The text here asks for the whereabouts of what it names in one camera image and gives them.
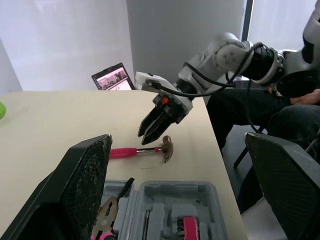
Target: hammer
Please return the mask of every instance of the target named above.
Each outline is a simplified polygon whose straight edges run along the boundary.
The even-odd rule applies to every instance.
[[[174,144],[171,141],[170,136],[164,136],[162,138],[163,144],[161,146],[150,147],[150,148],[134,148],[134,147],[123,147],[114,148],[110,151],[110,159],[122,159],[132,157],[140,153],[163,153],[163,161],[167,163],[174,153]]]

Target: black pants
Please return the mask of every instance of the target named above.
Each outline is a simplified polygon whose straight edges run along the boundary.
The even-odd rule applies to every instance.
[[[246,118],[246,89],[225,89],[210,97],[207,111],[220,149],[233,125],[248,125]],[[252,89],[249,98],[249,112],[254,125],[263,126],[268,135],[303,140],[317,135],[320,128],[320,106],[291,105],[290,100],[270,94],[263,89]],[[300,143],[307,148],[310,142]],[[317,158],[319,144],[309,154]],[[253,167],[245,177],[237,203],[244,212],[263,196]]]

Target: chair leg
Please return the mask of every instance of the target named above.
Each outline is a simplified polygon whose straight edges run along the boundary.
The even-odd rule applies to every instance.
[[[242,159],[244,159],[245,155],[247,154],[248,149],[245,147],[242,151],[242,153],[239,155],[239,157],[236,159],[236,161],[233,164],[233,168],[236,169],[238,165],[241,163]]]

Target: green object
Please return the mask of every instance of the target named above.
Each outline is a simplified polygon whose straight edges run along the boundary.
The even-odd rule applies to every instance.
[[[4,118],[4,116],[6,115],[6,111],[6,106],[2,102],[0,102],[0,119]]]

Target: orange component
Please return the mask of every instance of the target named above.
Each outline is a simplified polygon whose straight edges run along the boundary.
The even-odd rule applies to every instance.
[[[164,104],[167,104],[169,102],[168,98],[164,97],[161,99],[161,103],[164,105]]]

